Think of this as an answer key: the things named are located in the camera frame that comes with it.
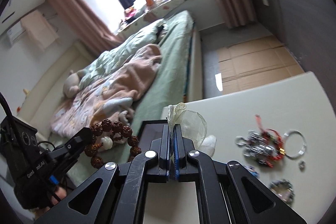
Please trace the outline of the person's hand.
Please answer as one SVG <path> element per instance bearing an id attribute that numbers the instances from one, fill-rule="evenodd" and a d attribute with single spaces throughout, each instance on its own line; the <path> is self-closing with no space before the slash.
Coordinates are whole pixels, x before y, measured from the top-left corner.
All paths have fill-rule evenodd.
<path id="1" fill-rule="evenodd" d="M 51 197 L 51 203 L 53 205 L 56 205 L 61 200 L 63 200 L 64 198 L 66 198 L 66 196 L 67 196 L 67 191 L 64 188 L 62 188 L 60 186 L 57 186 L 56 189 L 55 189 L 55 191 L 54 191 L 54 194 Z"/>

